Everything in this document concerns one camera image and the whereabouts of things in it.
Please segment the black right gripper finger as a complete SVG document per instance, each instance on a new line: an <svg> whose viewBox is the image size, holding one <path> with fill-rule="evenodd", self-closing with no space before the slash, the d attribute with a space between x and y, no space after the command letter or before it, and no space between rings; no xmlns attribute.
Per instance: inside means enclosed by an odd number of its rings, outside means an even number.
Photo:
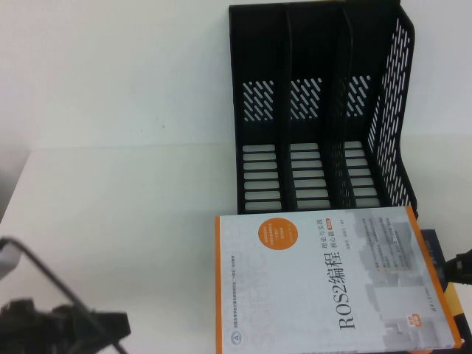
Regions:
<svg viewBox="0 0 472 354"><path fill-rule="evenodd" d="M472 249L447 261L444 275L449 282L472 285Z"/></svg>

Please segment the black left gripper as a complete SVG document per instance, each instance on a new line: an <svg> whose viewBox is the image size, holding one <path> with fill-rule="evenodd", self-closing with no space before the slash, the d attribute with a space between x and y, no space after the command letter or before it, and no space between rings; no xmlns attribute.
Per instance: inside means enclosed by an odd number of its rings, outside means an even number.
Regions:
<svg viewBox="0 0 472 354"><path fill-rule="evenodd" d="M32 299L17 299L1 307L2 353L98 353L131 334L126 312L96 312L106 336L75 306L51 311L35 308Z"/></svg>

